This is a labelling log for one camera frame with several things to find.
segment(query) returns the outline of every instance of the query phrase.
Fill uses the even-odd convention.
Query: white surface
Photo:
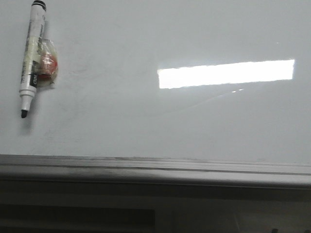
[[[31,3],[0,1],[0,153],[311,162],[311,1],[46,1],[59,76],[21,119]],[[284,60],[291,80],[159,88],[159,69]]]

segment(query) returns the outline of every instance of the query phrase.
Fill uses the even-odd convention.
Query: whiteboard
[[[21,119],[31,3],[0,1],[0,154],[311,162],[310,1],[47,1],[58,78]]]

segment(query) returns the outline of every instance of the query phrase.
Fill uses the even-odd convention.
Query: dry erase marker
[[[40,43],[45,24],[46,6],[43,1],[35,0],[31,6],[23,70],[20,81],[21,118],[25,118],[36,94],[38,72],[40,69]]]

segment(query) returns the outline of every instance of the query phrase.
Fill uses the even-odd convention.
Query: metal ledge
[[[0,179],[311,188],[311,165],[0,155]]]

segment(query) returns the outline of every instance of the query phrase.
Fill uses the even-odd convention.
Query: black marker tip
[[[27,110],[21,110],[21,118],[25,118],[28,114]]]

